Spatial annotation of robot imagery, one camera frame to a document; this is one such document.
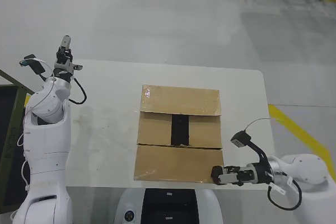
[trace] metal frame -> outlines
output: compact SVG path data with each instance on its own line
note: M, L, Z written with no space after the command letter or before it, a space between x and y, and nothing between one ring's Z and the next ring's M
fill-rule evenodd
M0 88L6 86L17 86L15 102L12 108L10 122L8 125L4 148L0 160L0 213L5 213L16 210L20 206L19 204L14 206L4 206L3 203L7 190L7 183L10 176L13 155L16 148L16 142L20 131L21 118L24 109L26 94L28 93L32 95L34 91L27 88L25 85L12 78L1 69L0 76L13 83L13 85L0 85Z

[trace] cardboard box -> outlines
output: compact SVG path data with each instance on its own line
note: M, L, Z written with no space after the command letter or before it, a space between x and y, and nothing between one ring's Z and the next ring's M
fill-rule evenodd
M218 90L143 85L134 179L212 183L220 115Z
M135 180L213 183L213 166L223 166L221 150L138 146Z
M222 148L218 90L143 85L138 144Z

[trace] wire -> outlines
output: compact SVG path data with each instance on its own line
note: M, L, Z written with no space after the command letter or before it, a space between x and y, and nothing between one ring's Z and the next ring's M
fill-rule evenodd
M24 116L24 119L23 119L23 121L22 121L22 128L24 128L25 118L26 118L26 116L28 115L28 113L29 113L30 111L32 111L35 107L37 107L39 104L41 104L41 102L43 102L43 101L50 95L50 93L52 92L52 89L53 89L54 86L55 86L55 80L56 80L54 71L52 70L52 68L51 68L45 61L40 60L40 59L37 59L37 58L28 58L28 59L25 59L25 60L21 60L19 63L21 63L21 62L23 62L23 61L26 61L26 60L35 60L35 61L37 61L37 62L41 62L41 63L43 63L43 64L46 64L46 66L49 67L49 69L51 70L51 73L52 73L52 76L53 76L53 82L52 82L52 87L51 87L49 93L48 93L48 94L47 94L47 95L46 95L40 102L38 102L35 106L33 106L30 110L28 110L28 111L26 112L26 114L25 114L25 116ZM22 134L21 134L20 137L18 138L17 143L16 143L17 146L23 146L23 145L24 145L24 142L22 142L22 144L19 144L19 141L21 140L22 136L24 136L24 132L25 132L25 130L22 132Z
M18 209L16 209L15 211L13 211L12 213L11 213L11 215L10 215L10 219L11 219L11 221L13 221L13 214L15 214L16 212L18 211Z
M22 179L24 180L26 186L25 186L25 190L28 192L29 190L26 189L28 186L29 186L29 183L27 182L26 178L24 177L24 166L25 166L25 163L27 162L27 159L26 159L26 156L25 156L25 153L24 153L24 157L25 157L25 162L23 162L22 166L21 166L21 177Z
M79 105L79 104L83 104L83 103L87 100L87 95L86 95L86 93L85 93L83 87L81 86L81 84L77 81L77 79L74 78L73 80L78 84L78 86L80 87L80 89L81 89L81 91L82 91L82 93L83 93L83 96L84 96L85 98L84 98L81 102L76 102L76 101L71 100L71 99L68 99L68 100L69 100L70 102L74 103L74 104L77 104L77 105Z
M302 190L301 190L300 186L297 184L297 182L295 180L292 180L292 182L293 182L293 184L296 186L296 188L298 190L298 202L297 202L297 204L294 207L292 207L292 208L285 208L285 207L279 206L277 203L275 203L271 199L271 196L270 196L271 189L272 189L271 186L269 186L269 188L268 188L268 199L269 199L269 201L273 205L275 205L276 207L278 207L278 208L280 208L282 210L285 210L285 211L294 211L294 210L296 210L301 205L301 202L302 202Z
M248 126L246 126L246 128L244 129L244 131L247 130L247 128L252 125L254 122L257 122L258 120L271 120L271 118L259 118L259 119L256 119L256 120L253 120L253 122L251 122L250 124L248 124Z

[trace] white table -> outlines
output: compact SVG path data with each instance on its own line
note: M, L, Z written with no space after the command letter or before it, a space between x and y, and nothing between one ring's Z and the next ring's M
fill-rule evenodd
M225 165L245 166L258 157L230 138L257 118L269 117L260 71L165 64L75 60L83 65L76 77L87 93L83 105L72 105L72 147L66 165L67 186L115 188L266 189L266 185L214 184L133 180L142 85L220 90L221 134ZM71 98L81 101L73 82ZM249 127L252 141L268 156L274 144L270 122Z

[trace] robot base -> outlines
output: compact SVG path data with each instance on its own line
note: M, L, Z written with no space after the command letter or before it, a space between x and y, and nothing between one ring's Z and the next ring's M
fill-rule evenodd
M126 189L118 203L114 224L221 223L220 205L211 190Z

